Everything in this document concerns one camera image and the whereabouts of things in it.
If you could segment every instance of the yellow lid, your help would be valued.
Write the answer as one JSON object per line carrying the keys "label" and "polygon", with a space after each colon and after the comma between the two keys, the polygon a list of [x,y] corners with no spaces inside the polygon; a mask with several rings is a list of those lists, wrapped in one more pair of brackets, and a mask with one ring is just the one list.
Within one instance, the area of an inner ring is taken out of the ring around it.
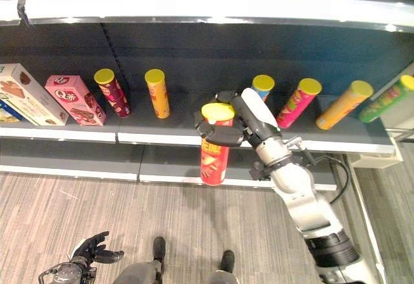
{"label": "yellow lid", "polygon": [[304,78],[299,82],[299,89],[309,95],[317,95],[322,91],[322,85],[318,80]]}
{"label": "yellow lid", "polygon": [[401,83],[404,85],[405,88],[414,91],[414,77],[410,75],[402,75],[400,77]]}
{"label": "yellow lid", "polygon": [[374,89],[371,85],[367,82],[363,82],[362,80],[355,80],[351,83],[351,89],[355,94],[359,94],[360,96],[370,97],[374,93]]}
{"label": "yellow lid", "polygon": [[257,75],[253,78],[253,87],[260,91],[270,91],[273,89],[275,82],[269,75]]}
{"label": "yellow lid", "polygon": [[201,114],[208,120],[226,121],[234,118],[235,111],[225,103],[209,103],[201,108]]}
{"label": "yellow lid", "polygon": [[110,83],[115,78],[115,74],[112,69],[100,69],[95,73],[93,79],[100,85],[106,85]]}
{"label": "yellow lid", "polygon": [[166,75],[160,69],[150,69],[145,73],[145,81],[148,83],[160,83],[164,81]]}

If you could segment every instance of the gray pants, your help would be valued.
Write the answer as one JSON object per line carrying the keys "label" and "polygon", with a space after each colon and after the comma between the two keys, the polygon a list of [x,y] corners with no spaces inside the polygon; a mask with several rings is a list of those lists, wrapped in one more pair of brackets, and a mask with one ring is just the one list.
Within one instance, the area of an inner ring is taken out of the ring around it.
{"label": "gray pants", "polygon": [[[150,263],[133,263],[126,267],[113,284],[154,284],[157,272],[161,272],[161,263],[154,260]],[[231,273],[222,270],[213,272],[207,284],[239,284],[239,280]]]}
{"label": "gray pants", "polygon": [[232,273],[217,270],[210,274],[206,284],[239,284],[239,280]]}
{"label": "gray pants", "polygon": [[114,284],[154,284],[157,272],[161,272],[161,263],[133,263],[126,267],[116,278]]}

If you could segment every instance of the red chip can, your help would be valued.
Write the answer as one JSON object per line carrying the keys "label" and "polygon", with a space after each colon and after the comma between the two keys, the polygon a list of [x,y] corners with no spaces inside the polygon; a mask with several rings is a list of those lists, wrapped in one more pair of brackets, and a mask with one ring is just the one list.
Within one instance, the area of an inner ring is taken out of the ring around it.
{"label": "red chip can", "polygon": [[131,110],[115,73],[111,69],[100,69],[93,78],[117,115],[121,118],[128,116]]}
{"label": "red chip can", "polygon": [[[210,103],[202,107],[201,113],[210,124],[217,126],[232,126],[235,115],[231,105]],[[229,147],[219,146],[201,141],[201,179],[210,186],[220,185],[225,176]]]}

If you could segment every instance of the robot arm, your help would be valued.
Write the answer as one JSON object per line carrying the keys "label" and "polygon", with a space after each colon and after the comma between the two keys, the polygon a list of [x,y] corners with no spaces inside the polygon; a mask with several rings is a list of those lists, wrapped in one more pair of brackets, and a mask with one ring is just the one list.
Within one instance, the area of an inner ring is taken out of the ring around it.
{"label": "robot arm", "polygon": [[[377,283],[346,236],[329,202],[314,189],[312,174],[292,162],[292,153],[288,149],[292,145],[297,145],[308,160],[314,162],[302,146],[301,138],[284,143],[272,113],[252,89],[245,89],[241,96],[225,92],[218,94],[216,99],[235,109],[240,127],[238,135],[235,127],[232,130],[215,127],[200,120],[200,116],[196,118],[196,129],[203,138],[217,145],[238,146],[243,140],[240,136],[248,140],[261,159],[250,173],[254,179],[269,177],[273,181],[273,190],[285,202],[316,262],[321,280],[324,283]],[[216,140],[218,131],[221,138]],[[231,137],[228,143],[222,143],[225,136]]]}

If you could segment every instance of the yellow chip can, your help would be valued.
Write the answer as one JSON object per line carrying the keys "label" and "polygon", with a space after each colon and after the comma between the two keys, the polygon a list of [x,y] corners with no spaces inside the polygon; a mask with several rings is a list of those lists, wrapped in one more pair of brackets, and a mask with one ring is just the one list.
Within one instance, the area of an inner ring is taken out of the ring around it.
{"label": "yellow chip can", "polygon": [[169,116],[169,103],[164,72],[160,69],[150,69],[145,73],[145,81],[156,116],[167,118]]}
{"label": "yellow chip can", "polygon": [[364,100],[373,95],[374,89],[367,82],[355,80],[329,108],[316,119],[316,125],[329,130]]}

